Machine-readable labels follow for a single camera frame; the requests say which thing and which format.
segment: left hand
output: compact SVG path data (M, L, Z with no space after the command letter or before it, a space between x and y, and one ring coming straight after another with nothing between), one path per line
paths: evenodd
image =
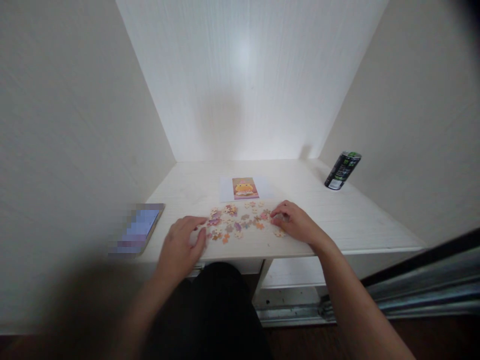
M195 246L190 245L190 234L206 217L185 216L174 223L165 237L155 274L176 287L193 270L202 256L207 230L201 229Z

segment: green can lid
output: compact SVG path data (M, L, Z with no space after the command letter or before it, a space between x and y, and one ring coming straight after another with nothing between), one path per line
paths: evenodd
M343 151L343 155L348 156L349 158L354 158L354 159L361 159L362 155L360 155L358 152L355 151Z

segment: smartphone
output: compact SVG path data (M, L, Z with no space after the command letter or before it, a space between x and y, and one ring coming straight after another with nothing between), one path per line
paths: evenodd
M164 209L163 203L139 204L124 225L120 239L110 241L108 257L132 259L140 256L147 247Z

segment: forearm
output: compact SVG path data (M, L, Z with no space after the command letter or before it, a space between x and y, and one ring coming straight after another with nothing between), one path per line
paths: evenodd
M325 235L312 245L320 259L335 317L357 359L413 359L413 355L359 281L337 245Z
M175 289L156 273L136 296L120 332L117 359L138 359L155 316Z

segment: white wall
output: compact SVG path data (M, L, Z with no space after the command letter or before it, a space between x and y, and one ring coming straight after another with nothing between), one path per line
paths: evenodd
M390 1L320 155L361 153L349 181L430 246L480 226L480 64L451 6Z
M0 332L175 159L113 1L0 2Z
M388 0L117 0L179 162L317 158Z

